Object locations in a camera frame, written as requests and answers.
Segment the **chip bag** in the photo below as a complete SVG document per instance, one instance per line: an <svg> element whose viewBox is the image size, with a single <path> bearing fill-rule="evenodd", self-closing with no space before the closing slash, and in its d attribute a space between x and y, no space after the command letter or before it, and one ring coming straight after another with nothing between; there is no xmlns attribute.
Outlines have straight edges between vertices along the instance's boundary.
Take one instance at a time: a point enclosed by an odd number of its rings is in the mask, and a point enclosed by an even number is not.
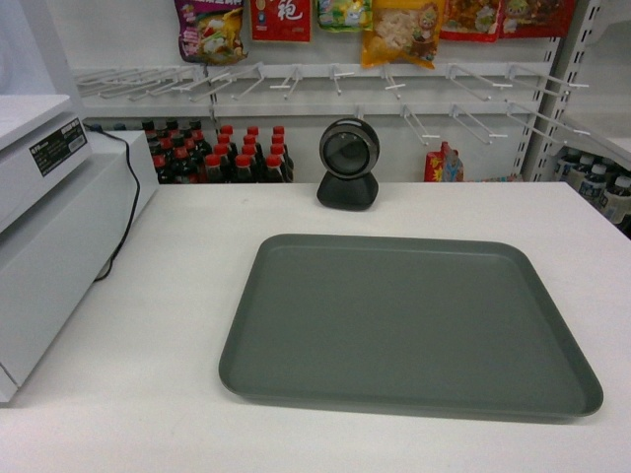
<svg viewBox="0 0 631 473"><path fill-rule="evenodd" d="M504 0L500 37L563 37L575 0Z"/></svg>
<svg viewBox="0 0 631 473"><path fill-rule="evenodd" d="M441 39L494 42L500 13L500 0L447 0Z"/></svg>
<svg viewBox="0 0 631 473"><path fill-rule="evenodd" d="M373 27L372 0L316 0L317 23L328 32L360 32Z"/></svg>
<svg viewBox="0 0 631 473"><path fill-rule="evenodd" d="M175 0L175 8L184 61L222 65L247 57L240 37L243 0Z"/></svg>
<svg viewBox="0 0 631 473"><path fill-rule="evenodd" d="M445 0L374 0L373 30L364 32L362 66L403 59L434 69Z"/></svg>

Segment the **snack bag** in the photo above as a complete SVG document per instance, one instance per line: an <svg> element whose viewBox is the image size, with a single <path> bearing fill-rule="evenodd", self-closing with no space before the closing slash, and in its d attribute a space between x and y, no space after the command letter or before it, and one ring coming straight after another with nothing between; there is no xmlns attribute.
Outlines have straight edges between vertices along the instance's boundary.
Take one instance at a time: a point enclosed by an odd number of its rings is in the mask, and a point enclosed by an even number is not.
<svg viewBox="0 0 631 473"><path fill-rule="evenodd" d="M373 28L372 0L316 0L317 23L328 32L360 32Z"/></svg>
<svg viewBox="0 0 631 473"><path fill-rule="evenodd" d="M500 13L500 0L447 0L441 39L495 42Z"/></svg>
<svg viewBox="0 0 631 473"><path fill-rule="evenodd" d="M240 38L243 0L175 0L175 8L184 61L221 65L247 57Z"/></svg>
<svg viewBox="0 0 631 473"><path fill-rule="evenodd" d="M362 66L396 59L434 69L445 0L374 0L373 30L364 32Z"/></svg>
<svg viewBox="0 0 631 473"><path fill-rule="evenodd" d="M575 0L504 0L500 37L566 36Z"/></svg>
<svg viewBox="0 0 631 473"><path fill-rule="evenodd" d="M252 40L310 42L312 0L250 0Z"/></svg>

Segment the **black cable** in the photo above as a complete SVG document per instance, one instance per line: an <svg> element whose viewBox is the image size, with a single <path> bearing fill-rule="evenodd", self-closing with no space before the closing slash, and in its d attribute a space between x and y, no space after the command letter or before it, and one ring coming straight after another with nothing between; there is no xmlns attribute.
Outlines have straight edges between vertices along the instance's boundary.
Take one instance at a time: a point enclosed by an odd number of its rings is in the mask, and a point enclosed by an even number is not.
<svg viewBox="0 0 631 473"><path fill-rule="evenodd" d="M118 138L117 136L110 135L109 133L107 133L105 131L102 131L102 129L98 129L98 128L92 127L90 125L85 125L85 126L90 131L101 133L102 135L106 136L107 138L110 138L110 139L116 140L116 141L120 141L120 142L125 144L125 161L127 162L127 168L129 169L129 172L131 173L132 177L134 178L134 181L136 182L136 192L134 194L133 203L131 204L131 213L129 215L129 220L127 221L127 227L125 228L125 232L123 233L122 238L120 239L120 242L118 243L118 245L114 249L113 253L111 254L109 259L107 260L107 269L105 270L105 272L101 276L98 276L95 279L94 282L97 283L98 281L102 281L107 276L109 276L109 273L111 272L111 268L112 268L113 263L114 263L114 259L116 259L116 256L118 256L118 252L122 249L122 246L125 244L125 241L127 240L127 236L129 235L129 231L131 230L131 224L133 224L134 216L136 215L136 207L138 206L138 199L140 197L140 181L138 180L138 176L136 175L136 172L134 172L134 169L133 169L133 167L131 165L131 159L130 159L130 156L129 156L129 143L127 143L122 138Z"/></svg>

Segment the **white bottle cap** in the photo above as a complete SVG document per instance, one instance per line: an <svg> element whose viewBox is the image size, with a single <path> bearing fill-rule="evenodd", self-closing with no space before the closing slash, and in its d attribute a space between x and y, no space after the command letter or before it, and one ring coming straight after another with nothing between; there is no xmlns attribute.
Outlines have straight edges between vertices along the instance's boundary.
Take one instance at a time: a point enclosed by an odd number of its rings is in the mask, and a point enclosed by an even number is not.
<svg viewBox="0 0 631 473"><path fill-rule="evenodd" d="M631 187L631 177L628 175L619 175L615 179L615 185L623 188Z"/></svg>
<svg viewBox="0 0 631 473"><path fill-rule="evenodd" d="M594 174L604 175L607 172L607 166L605 165L593 165L592 172Z"/></svg>
<svg viewBox="0 0 631 473"><path fill-rule="evenodd" d="M594 156L588 154L588 153L583 153L581 155L581 164L582 165L590 165L591 163L594 162Z"/></svg>

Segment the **plastic tray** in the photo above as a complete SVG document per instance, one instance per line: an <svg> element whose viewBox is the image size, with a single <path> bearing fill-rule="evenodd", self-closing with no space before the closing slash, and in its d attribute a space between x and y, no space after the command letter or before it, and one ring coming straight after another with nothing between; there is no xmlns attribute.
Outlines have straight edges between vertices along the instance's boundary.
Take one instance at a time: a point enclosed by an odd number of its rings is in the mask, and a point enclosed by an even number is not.
<svg viewBox="0 0 631 473"><path fill-rule="evenodd" d="M274 236L219 374L266 404L350 411L536 420L602 403L526 256L487 241Z"/></svg>

